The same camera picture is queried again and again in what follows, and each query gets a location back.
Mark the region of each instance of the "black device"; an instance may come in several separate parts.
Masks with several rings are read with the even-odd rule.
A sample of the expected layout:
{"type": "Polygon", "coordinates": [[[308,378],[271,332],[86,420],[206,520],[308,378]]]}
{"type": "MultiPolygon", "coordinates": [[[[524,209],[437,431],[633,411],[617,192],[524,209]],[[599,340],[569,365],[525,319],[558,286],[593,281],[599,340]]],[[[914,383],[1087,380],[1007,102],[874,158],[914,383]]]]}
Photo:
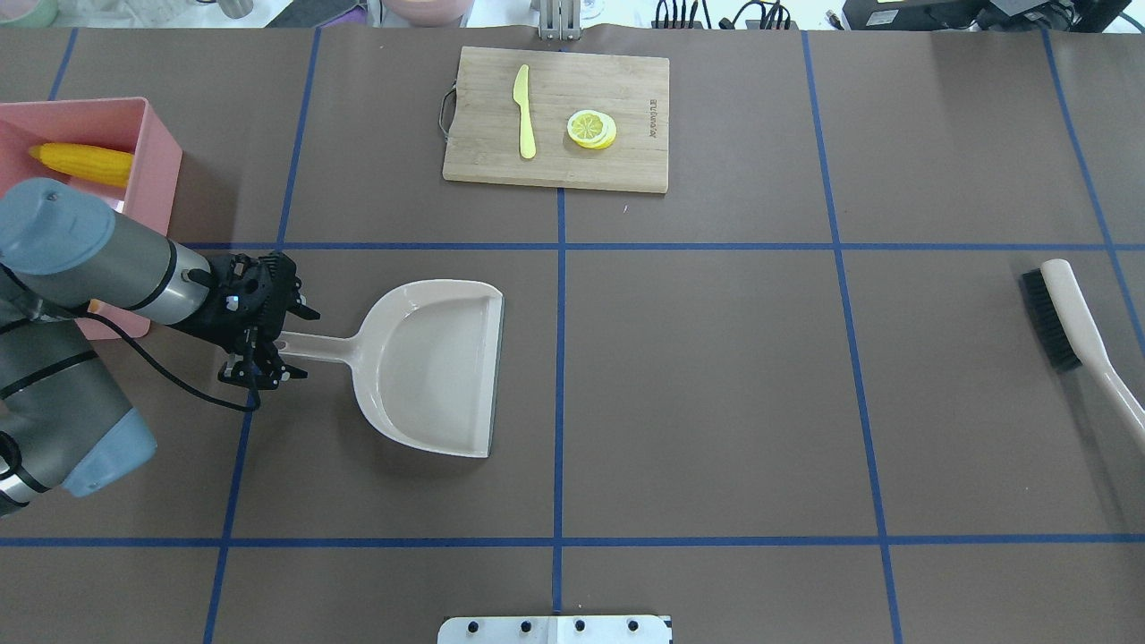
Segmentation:
{"type": "Polygon", "coordinates": [[[1099,33],[1129,0],[990,0],[976,18],[982,30],[1049,29],[1099,33]]]}
{"type": "Polygon", "coordinates": [[[989,0],[846,0],[843,15],[851,29],[938,31],[966,29],[989,0]]]}

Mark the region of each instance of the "pink bin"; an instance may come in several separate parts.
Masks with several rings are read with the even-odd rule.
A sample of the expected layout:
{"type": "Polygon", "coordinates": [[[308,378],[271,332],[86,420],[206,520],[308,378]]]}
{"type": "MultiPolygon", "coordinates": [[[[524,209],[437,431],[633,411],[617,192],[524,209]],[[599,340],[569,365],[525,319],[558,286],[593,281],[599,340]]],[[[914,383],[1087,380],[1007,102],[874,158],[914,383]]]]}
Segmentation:
{"type": "MultiPolygon", "coordinates": [[[[0,195],[25,179],[49,176],[90,193],[116,211],[166,235],[182,158],[182,148],[147,99],[0,103],[0,195]],[[49,142],[86,143],[133,152],[135,160],[127,188],[60,174],[27,155],[32,146],[49,142]]],[[[102,305],[98,313],[133,338],[145,335],[151,324],[145,317],[110,305],[102,305]]],[[[118,337],[92,320],[80,320],[79,325],[89,339],[118,337]]]]}

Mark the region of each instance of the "brown table surface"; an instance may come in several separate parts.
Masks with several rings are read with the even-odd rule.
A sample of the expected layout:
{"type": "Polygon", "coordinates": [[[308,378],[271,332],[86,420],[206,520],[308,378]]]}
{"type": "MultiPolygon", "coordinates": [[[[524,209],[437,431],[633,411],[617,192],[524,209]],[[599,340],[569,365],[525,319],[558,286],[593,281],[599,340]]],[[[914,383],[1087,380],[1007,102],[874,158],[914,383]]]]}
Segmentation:
{"type": "MultiPolygon", "coordinates": [[[[1145,37],[590,29],[568,50],[671,58],[664,196],[443,181],[463,45],[556,48],[0,33],[0,101],[151,100],[172,237],[284,249],[323,314],[290,329],[349,335],[419,278],[506,296],[487,461],[380,437],[339,366],[251,418],[98,343],[159,451],[3,521],[0,638],[413,644],[556,610],[678,643],[1145,641],[1145,458],[1017,288],[1071,260],[1145,394],[1145,37]]],[[[203,343],[143,344],[242,395],[203,343]]]]}

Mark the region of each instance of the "lemon slice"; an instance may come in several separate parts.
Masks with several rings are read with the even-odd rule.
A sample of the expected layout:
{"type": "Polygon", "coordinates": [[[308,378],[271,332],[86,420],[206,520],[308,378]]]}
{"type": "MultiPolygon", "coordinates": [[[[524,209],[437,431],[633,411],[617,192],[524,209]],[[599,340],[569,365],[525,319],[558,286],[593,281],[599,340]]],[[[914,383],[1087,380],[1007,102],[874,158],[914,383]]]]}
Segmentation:
{"type": "Polygon", "coordinates": [[[582,148],[592,148],[608,135],[607,124],[613,118],[603,112],[581,110],[569,117],[567,127],[569,138],[582,148]]]}
{"type": "Polygon", "coordinates": [[[586,146],[590,150],[603,150],[616,141],[616,121],[613,120],[613,117],[606,113],[601,113],[600,116],[602,116],[605,120],[605,132],[602,133],[599,142],[593,143],[592,146],[586,146]]]}

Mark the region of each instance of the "cutting board handle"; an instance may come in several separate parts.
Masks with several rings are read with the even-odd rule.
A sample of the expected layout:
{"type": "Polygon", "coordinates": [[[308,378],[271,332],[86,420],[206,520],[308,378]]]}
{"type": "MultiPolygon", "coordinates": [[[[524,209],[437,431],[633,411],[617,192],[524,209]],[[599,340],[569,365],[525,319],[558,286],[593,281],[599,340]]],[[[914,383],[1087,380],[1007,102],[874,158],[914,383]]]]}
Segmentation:
{"type": "MultiPolygon", "coordinates": [[[[453,112],[457,113],[457,80],[453,80],[453,86],[441,97],[441,110],[437,111],[437,127],[441,128],[441,134],[445,138],[445,141],[449,141],[449,128],[445,127],[445,105],[449,104],[450,96],[453,96],[453,112]]],[[[450,115],[449,124],[453,125],[453,115],[450,115]]]]}

